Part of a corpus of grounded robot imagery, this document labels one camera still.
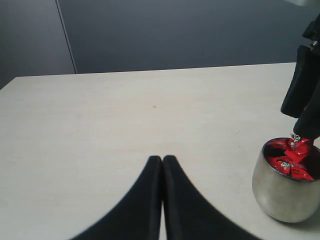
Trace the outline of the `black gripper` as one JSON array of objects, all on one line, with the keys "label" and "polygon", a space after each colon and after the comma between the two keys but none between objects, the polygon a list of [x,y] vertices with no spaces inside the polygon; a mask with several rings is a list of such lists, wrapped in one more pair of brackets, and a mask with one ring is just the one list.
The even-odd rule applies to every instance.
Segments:
[{"label": "black gripper", "polygon": [[320,79],[320,15],[309,23],[302,37],[311,41],[310,48],[298,47],[294,74],[280,108],[293,118],[301,116]]}]

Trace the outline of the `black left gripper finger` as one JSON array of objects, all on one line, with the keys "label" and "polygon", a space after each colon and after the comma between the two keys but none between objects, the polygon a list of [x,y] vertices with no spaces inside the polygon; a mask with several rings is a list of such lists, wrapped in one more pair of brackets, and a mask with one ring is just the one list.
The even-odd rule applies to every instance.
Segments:
[{"label": "black left gripper finger", "polygon": [[158,240],[163,200],[163,162],[150,156],[126,195],[75,240]]},{"label": "black left gripper finger", "polygon": [[174,155],[163,162],[164,217],[168,240],[257,240],[216,208],[196,189]]},{"label": "black left gripper finger", "polygon": [[317,86],[308,105],[294,125],[293,132],[302,138],[320,137],[320,87]]}]

